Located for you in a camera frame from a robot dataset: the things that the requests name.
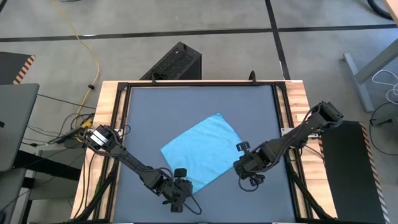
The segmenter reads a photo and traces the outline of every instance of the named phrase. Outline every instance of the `concrete floor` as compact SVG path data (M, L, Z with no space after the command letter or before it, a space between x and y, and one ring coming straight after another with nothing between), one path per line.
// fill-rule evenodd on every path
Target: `concrete floor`
M393 24L375 15L365 0L271 0L271 3L278 27ZM271 27L264 0L82 0L59 2L59 5L82 35ZM48 0L8 0L0 13L0 30L0 38L73 35ZM340 59L343 53L351 53L361 68L397 37L398 29L280 33L290 76L304 80L310 104L332 101L346 119L365 124L369 114L363 111ZM97 90L86 104L96 106L103 80L140 78L178 41L203 54L203 79L247 79L251 70L256 71L258 79L283 79L271 32L86 40L98 56L101 69ZM0 50L36 56L23 83L39 83L39 92L44 95L80 103L87 85L95 77L90 54L75 40L1 42ZM398 72L398 61L387 67ZM372 83L368 87L375 105L386 101L384 88ZM66 115L76 109L38 98L30 124L56 131ZM395 109L391 106L381 113ZM374 140L381 149L398 153L398 142L391 132L388 125L374 129ZM25 136L47 139L31 131ZM398 158L376 150L373 153L391 223L397 223ZM65 163L72 159L65 158ZM29 221L62 222L69 218L70 210L67 198L35 201Z

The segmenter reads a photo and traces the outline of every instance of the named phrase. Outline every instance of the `metal bracket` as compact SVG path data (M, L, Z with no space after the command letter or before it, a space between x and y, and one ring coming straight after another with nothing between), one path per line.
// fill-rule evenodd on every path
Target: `metal bracket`
M287 133L289 133L291 130L293 130L293 128L281 128L280 129L280 133L282 136L286 135ZM319 138L319 134L317 133L312 133L308 136L308 138Z

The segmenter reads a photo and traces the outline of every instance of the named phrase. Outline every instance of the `black computer tower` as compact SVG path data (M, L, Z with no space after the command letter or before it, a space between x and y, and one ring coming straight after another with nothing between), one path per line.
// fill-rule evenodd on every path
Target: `black computer tower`
M140 80L201 80L201 53L178 42Z

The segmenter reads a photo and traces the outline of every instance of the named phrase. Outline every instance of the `orange and black striped tape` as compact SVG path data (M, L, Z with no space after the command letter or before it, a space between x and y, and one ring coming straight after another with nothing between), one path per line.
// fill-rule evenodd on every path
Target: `orange and black striped tape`
M27 58L24 66L22 66L17 77L15 77L14 81L12 82L13 84L20 84L22 82L22 79L24 79L27 71L30 69L30 66L32 66L35 58L36 58L35 55L31 55L29 58Z
M374 160L373 160L373 155L372 155L372 151L371 151L371 145L370 145L369 139L368 139L368 134L366 132L365 125L363 123L360 123L360 125L362 127L363 139L364 139L364 142L366 145L366 149L368 150L369 162L371 164L371 168L372 168L372 172L373 172L374 183L376 184L377 193L379 194L381 210L383 211L383 216L386 221L386 224L390 224L390 219L388 218L386 203L384 201L383 192L381 191L381 184L380 184L379 176L377 175L376 166L374 165Z

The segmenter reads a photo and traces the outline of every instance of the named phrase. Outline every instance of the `desk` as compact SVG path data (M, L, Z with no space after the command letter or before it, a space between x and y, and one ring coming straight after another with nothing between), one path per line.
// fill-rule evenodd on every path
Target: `desk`
M395 22L398 24L398 2L395 0L384 0L384 4L388 8L392 18L394 18ZM361 70L357 69L350 54L343 54L343 59L350 70L349 79L354 89L358 92L366 112L374 111L373 103L365 87L366 80L369 80L376 72L383 69L396 57L398 57L398 40L395 40Z
M150 81L127 81L134 83L150 83ZM173 81L157 81L159 83L164 82L185 82L183 80L173 80ZM190 82L251 82L250 80L195 80ZM110 125L111 117L113 114L114 101L116 98L116 92L118 87L118 81L105 81L102 84L101 93L99 94L99 100L97 105L97 110L94 118L94 127L97 127L100 124ZM287 89L287 96L289 98L290 110L292 112L292 118L294 125L298 125L303 120L306 112L309 110L307 96L305 94L305 89L302 81L286 81L285 82ZM122 91L121 101L119 103L119 110L117 113L116 126L119 126L121 122L121 112L123 110L124 96L125 93ZM284 105L282 94L278 94L279 103L282 111L282 119L284 122L284 126L288 126L287 123L287 110ZM319 152L322 152L318 141L309 140L308 145L313 147ZM93 151L89 150L86 152L85 162L89 164L91 158L94 156ZM316 198L318 203L325 209L327 213L332 216L336 216L335 206L333 204L333 199L331 197L330 188L328 185L328 179L326 176L325 167L323 165L323 161L316 155L311 153L310 151L304 151L301 157L303 164L303 171L305 174L305 180L307 182L307 187L309 191L311 191L312 195ZM76 192L75 203L73 205L73 210L71 214L71 218L73 218L78 211L78 207L80 202L83 200L83 204L85 203L86 197L83 194L83 181L85 181L85 186L88 185L88 181L90 181L90 188L88 189L87 199L90 201L94 195L96 184L99 181L99 177L101 175L101 169L103 165L103 158L101 156L95 156L91 165L91 173L90 180L88 180L88 175L86 175L86 179L83 180L83 173L80 176L80 181L78 184L78 189ZM89 167L85 167L86 173L88 173ZM108 202L108 194L109 189L104 193L103 199L101 201L101 209L99 212L99 218L104 218L105 207ZM298 195L298 203L300 208L300 216L307 217L305 212L303 198L300 192L297 192Z

